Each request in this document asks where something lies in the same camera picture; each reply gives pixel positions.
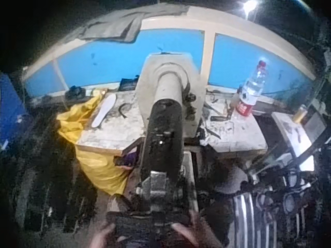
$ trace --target light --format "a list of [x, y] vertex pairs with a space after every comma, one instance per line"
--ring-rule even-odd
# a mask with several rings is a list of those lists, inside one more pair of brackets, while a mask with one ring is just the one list
[[244, 12], [246, 14], [246, 20], [248, 19], [248, 15], [251, 11], [255, 10], [258, 5], [258, 1], [256, 0], [248, 0], [244, 3]]

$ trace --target white shoe insole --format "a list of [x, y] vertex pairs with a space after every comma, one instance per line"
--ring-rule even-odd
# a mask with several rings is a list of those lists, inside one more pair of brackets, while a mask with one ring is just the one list
[[107, 96], [107, 98], [102, 103], [99, 113], [92, 122], [91, 126], [93, 128], [98, 127], [102, 123], [102, 120], [109, 112], [109, 110], [111, 110], [112, 107], [115, 105], [115, 102], [116, 102], [116, 94], [110, 94], [109, 96]]

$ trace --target yellow plastic bag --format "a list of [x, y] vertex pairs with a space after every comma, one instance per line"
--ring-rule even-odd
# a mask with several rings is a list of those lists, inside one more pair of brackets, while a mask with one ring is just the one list
[[[58, 133], [76, 144], [101, 99], [102, 95], [96, 96], [85, 103], [72, 106], [68, 112], [58, 114], [56, 119], [61, 124]], [[110, 195], [123, 194], [129, 172], [114, 165], [114, 156], [82, 151], [76, 146], [76, 157], [84, 173], [97, 188]]]

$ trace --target gray cloth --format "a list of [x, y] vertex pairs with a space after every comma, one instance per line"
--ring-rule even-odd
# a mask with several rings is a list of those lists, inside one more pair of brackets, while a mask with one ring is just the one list
[[64, 40], [65, 43], [76, 38], [133, 42], [140, 31], [143, 19], [163, 15], [181, 15], [186, 13], [188, 8], [189, 6], [162, 3], [113, 11], [88, 21], [85, 25], [71, 32]]

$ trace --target plastic water bottle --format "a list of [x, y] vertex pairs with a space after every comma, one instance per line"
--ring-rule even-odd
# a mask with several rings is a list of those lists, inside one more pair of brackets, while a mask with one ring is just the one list
[[239, 95], [239, 103], [236, 106], [236, 110], [244, 117], [250, 115], [262, 93], [267, 75], [265, 67], [266, 63], [260, 60], [252, 76], [243, 85], [243, 90]]

